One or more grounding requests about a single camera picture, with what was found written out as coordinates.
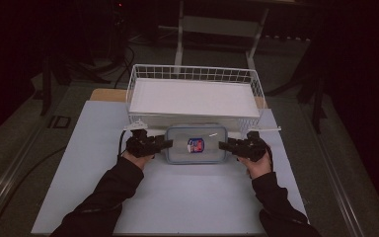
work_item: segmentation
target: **white table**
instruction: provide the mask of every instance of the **white table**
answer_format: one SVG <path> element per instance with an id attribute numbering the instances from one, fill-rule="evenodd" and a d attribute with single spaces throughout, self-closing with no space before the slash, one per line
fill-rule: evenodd
<path id="1" fill-rule="evenodd" d="M 127 124 L 124 103 L 86 103 L 32 233 L 51 233 L 93 191 L 115 164 L 119 135 Z M 261 124 L 276 126 L 271 110 L 265 110 Z M 272 148 L 278 183 L 288 188 L 292 205 L 306 213 L 279 132 L 261 136 Z M 124 202 L 114 235 L 262 234 L 262 206 L 245 171 L 233 156 L 220 164 L 170 165 L 157 154 L 146 165 L 136 195 Z"/>

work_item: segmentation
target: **metal stand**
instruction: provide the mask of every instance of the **metal stand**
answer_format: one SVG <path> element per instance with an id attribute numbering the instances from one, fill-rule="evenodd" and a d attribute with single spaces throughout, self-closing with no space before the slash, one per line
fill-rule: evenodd
<path id="1" fill-rule="evenodd" d="M 246 52 L 248 68 L 255 70 L 254 55 L 257 50 L 261 33 L 264 28 L 269 9 L 265 8 L 259 22 L 236 21 L 216 18 L 204 18 L 184 15 L 184 1 L 180 2 L 180 18 L 178 25 L 178 46 L 175 56 L 175 65 L 180 66 L 183 62 L 183 34 L 184 32 L 197 32 L 234 37 L 253 38 L 254 43 Z"/>

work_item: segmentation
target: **container lid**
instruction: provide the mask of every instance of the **container lid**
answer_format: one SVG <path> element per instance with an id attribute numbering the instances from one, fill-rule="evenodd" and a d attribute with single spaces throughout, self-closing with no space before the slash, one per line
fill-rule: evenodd
<path id="1" fill-rule="evenodd" d="M 226 158 L 226 151 L 218 148 L 218 142 L 227 141 L 227 129 L 220 124 L 182 124 L 167 129 L 166 139 L 174 140 L 166 157 L 171 164 L 219 163 Z"/>

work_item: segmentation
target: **person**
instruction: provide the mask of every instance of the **person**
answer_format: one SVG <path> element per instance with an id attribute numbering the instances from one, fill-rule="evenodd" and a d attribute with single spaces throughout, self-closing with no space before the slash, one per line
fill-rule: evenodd
<path id="1" fill-rule="evenodd" d="M 117 163 L 104 173 L 93 193 L 68 213 L 50 236 L 113 236 L 122 202 L 134 196 L 144 178 L 145 164 L 153 156 L 136 158 L 125 150 L 117 157 Z M 264 206 L 259 219 L 269 237 L 320 236 L 308 224 L 307 217 L 291 206 L 287 189 L 277 184 L 268 153 L 257 162 L 238 159 L 247 167 L 256 197 Z"/>

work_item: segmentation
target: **metal wire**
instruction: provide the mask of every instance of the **metal wire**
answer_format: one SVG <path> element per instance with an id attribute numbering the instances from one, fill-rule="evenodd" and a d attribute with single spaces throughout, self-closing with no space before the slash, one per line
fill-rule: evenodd
<path id="1" fill-rule="evenodd" d="M 190 80 L 217 83 L 242 83 L 250 84 L 253 96 L 259 106 L 260 116 L 258 118 L 239 118 L 239 117 L 204 117 L 204 116 L 171 116 L 162 114 L 134 114 L 130 113 L 130 105 L 133 100 L 133 93 L 138 78 L 147 79 L 173 79 Z M 172 124 L 186 122 L 212 122 L 219 121 L 225 126 L 234 127 L 239 125 L 242 136 L 245 136 L 248 128 L 257 125 L 260 121 L 262 112 L 265 109 L 265 95 L 261 86 L 258 73 L 251 69 L 225 68 L 225 67 L 204 67 L 204 66 L 176 66 L 176 65 L 152 65 L 136 64 L 133 66 L 126 94 L 127 111 L 130 122 L 141 119 L 151 126 L 169 126 Z"/>

